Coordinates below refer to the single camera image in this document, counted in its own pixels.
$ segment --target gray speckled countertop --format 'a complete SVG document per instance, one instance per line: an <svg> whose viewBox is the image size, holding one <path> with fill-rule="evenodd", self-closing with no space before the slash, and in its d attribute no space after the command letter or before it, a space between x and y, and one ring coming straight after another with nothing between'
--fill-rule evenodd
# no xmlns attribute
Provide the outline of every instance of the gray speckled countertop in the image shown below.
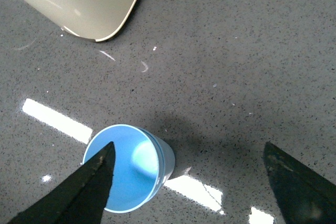
<svg viewBox="0 0 336 224"><path fill-rule="evenodd" d="M173 178L189 169L223 193L224 215L163 187L102 223L248 223L251 207L284 223L266 141L336 183L335 3L140 0L118 36L95 44L22 0L0 0L0 223L74 172L86 149L22 112L27 98L92 136L143 127L174 149Z"/></svg>

